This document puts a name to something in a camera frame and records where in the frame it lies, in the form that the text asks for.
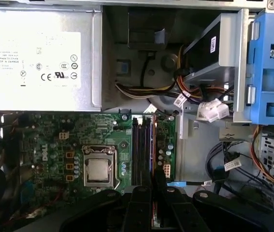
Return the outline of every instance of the white label sticker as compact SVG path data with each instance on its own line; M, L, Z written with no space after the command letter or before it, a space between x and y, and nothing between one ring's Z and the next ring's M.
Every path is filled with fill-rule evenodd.
M196 120L207 121L207 118L201 113L206 108L207 102L202 102L198 105Z
M0 82L9 87L81 87L79 32L0 31Z
M183 93L187 96L187 97L190 97L191 94L189 94L188 92L186 91L183 91ZM186 97L181 93L179 94L179 96L176 98L175 102L174 102L174 105L175 106L178 106L179 108L182 108L183 104L185 103L186 101Z
M219 106L220 104L222 104L222 102L221 102L218 98L216 98L216 99L212 100L211 102L208 102L208 103L207 103L206 109L207 109L207 110L211 110L211 109L213 109L214 107Z
M241 165L242 164L240 163L240 160L237 158L237 159L232 160L231 162L228 162L228 163L224 164L224 169L227 172L231 169L238 168Z
M216 42L216 36L214 36L211 39L211 43L210 43L210 53L215 52L215 42Z
M144 114L152 114L152 113L154 113L156 110L157 110L157 108L156 108L154 105L150 104L150 105L148 106L148 108L147 108L143 113L144 113Z
M210 186L212 184L213 184L213 181L212 180L208 180L208 181L205 181L202 186Z

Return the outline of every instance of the ram slot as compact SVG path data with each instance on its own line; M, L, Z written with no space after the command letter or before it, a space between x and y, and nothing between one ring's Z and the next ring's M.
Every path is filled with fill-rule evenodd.
M138 167L138 121L136 118L133 119L132 128L132 185L137 185L137 167Z
M145 140L144 140L144 168L150 171L150 149L151 148L151 121L146 120L145 125Z

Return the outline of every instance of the capacitor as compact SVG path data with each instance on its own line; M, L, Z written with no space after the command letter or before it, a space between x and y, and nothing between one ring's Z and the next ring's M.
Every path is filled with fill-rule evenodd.
M173 144L168 144L168 145L167 145L167 148L168 148L169 150L172 150L172 149L174 149L174 145L173 145Z
M54 164L50 167L50 171L55 172L57 168L58 168L57 164Z
M40 163L36 166L36 169L37 169L38 173L43 173L44 172L44 165L42 163Z
M50 144L50 147L53 148L53 149L56 148L56 146L57 146L57 143L51 143Z

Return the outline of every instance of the orange wire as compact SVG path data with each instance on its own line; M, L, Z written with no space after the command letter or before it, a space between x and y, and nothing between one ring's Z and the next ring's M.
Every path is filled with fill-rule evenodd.
M253 133L253 138L256 138L259 134L259 132L261 131L261 126L258 125L257 128L255 129L254 133ZM250 147L250 154L251 154L251 157L252 157L252 160L253 162L255 163L255 165L257 166L257 168L266 176L266 178L270 181L272 181L274 183L274 177L271 176L267 171L266 171L266 168L264 166L262 166L260 164L260 162L258 161L258 157L256 156L255 154L255 151L254 151L254 144L251 143L251 147Z

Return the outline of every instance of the black wire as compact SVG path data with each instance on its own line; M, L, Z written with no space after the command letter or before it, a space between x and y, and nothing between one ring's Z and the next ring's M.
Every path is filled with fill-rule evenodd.
M223 154L224 157L226 158L227 162L231 161L231 159L229 158L228 155L228 149L231 148L231 146L229 148L226 148L226 144L225 142L222 143L222 150L223 150ZM257 176L254 176L253 174L247 172L246 170L244 170L243 168L235 168L235 170L239 173L241 173L242 175L246 176L247 178L249 178L251 181L255 181L258 184L262 184L264 186L266 186L269 189L272 189L266 181L264 181L263 179L258 178Z
M140 74L140 86L143 87L143 83L144 83L144 79L145 79L145 74L146 74L146 70L148 67L148 64L150 62L151 57L147 55L147 58L142 66L142 70L141 70L141 74Z
M230 94L234 91L234 85L229 87L220 97L218 97L219 100L222 100L226 95Z

